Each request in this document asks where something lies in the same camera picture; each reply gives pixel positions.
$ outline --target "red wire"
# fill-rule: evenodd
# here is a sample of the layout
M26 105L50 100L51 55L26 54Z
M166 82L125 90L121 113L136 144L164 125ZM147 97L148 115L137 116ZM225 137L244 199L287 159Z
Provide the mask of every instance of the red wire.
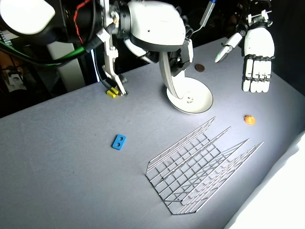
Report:
M92 0L86 0L86 1L84 1L83 3L79 4L79 5L76 7L76 10L75 10L75 13L74 13L74 17L73 17L73 21L74 21L75 29L76 29L76 34L77 34L78 38L80 39L82 45L84 44L84 42L83 42L83 40L82 40L82 38L81 38L80 31L79 31L79 28L78 28L77 23L76 23L76 19L77 19L77 16L78 16L78 10L79 10L81 7L85 6L88 2L91 2L91 1L92 1Z

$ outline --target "wire basket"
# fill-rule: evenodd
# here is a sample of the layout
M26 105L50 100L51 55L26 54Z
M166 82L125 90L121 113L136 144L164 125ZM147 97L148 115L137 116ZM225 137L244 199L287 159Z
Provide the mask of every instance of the wire basket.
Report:
M220 151L204 133L215 117L153 158L146 176L167 208L174 215L199 211L229 177L263 144L233 157L249 139Z

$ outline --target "white robotic hand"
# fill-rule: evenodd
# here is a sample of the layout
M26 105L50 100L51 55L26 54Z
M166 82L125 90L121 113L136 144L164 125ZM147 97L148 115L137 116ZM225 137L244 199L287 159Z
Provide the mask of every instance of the white robotic hand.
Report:
M257 27L248 31L244 41L243 91L268 92L274 52L273 38L266 28Z

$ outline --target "metal linkage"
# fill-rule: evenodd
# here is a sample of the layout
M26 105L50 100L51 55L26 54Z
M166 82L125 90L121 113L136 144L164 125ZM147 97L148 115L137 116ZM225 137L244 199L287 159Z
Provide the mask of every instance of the metal linkage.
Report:
M262 144L241 155L235 152L249 139L220 151L214 142L230 128L210 140L204 133L215 117L152 159L146 176L174 215L200 210L228 178Z

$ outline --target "brown coin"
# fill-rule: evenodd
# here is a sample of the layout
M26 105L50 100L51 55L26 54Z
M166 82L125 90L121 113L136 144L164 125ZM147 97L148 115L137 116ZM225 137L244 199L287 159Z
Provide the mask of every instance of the brown coin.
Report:
M196 69L197 71L199 71L200 73L202 73L202 72L205 70L204 66L201 65L201 64L196 64L196 65L195 65L195 69Z

